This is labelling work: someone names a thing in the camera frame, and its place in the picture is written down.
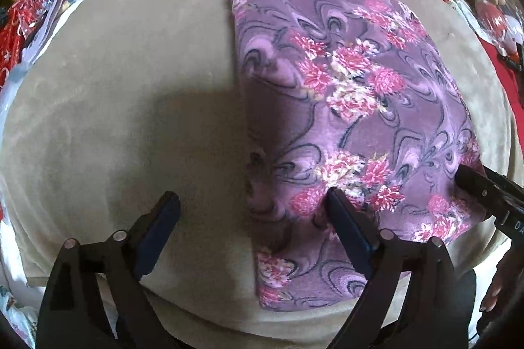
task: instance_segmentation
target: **plastic bag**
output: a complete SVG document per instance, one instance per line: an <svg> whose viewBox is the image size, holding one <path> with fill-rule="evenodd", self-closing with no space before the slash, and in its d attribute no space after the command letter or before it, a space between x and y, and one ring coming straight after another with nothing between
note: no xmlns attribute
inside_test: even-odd
<svg viewBox="0 0 524 349"><path fill-rule="evenodd" d="M500 53L518 61L517 44L524 41L524 20L518 0L475 0L475 10Z"/></svg>

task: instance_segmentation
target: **beige tablecloth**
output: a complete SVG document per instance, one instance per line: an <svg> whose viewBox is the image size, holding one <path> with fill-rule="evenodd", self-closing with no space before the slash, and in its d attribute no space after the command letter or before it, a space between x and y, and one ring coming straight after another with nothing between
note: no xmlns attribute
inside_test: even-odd
<svg viewBox="0 0 524 349"><path fill-rule="evenodd" d="M85 0L11 107L0 190L32 283L66 238L102 241L174 190L183 217L143 280L168 331L197 349L323 348L354 302L275 313L255 297L229 1ZM523 185L514 117L480 42L444 2L402 1L457 80L484 164ZM484 222L455 241L458 270L493 236Z"/></svg>

